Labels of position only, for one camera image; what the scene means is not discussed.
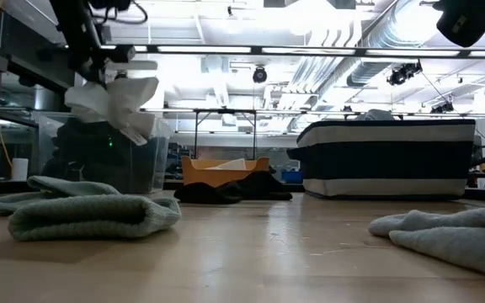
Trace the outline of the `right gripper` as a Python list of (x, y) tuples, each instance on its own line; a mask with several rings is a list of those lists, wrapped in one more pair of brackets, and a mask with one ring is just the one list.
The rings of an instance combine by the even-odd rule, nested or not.
[(485, 0), (439, 0), (432, 8), (441, 12), (437, 30), (455, 45), (471, 47), (485, 34)]

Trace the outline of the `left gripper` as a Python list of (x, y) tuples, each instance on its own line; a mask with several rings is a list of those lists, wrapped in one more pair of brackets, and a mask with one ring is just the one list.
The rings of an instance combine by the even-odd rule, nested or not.
[[(93, 47), (68, 46), (69, 67), (75, 72), (82, 73), (88, 82), (105, 84), (105, 67), (107, 61), (128, 63), (136, 55), (133, 45), (101, 45)], [(117, 71), (115, 80), (127, 78), (127, 71)]]

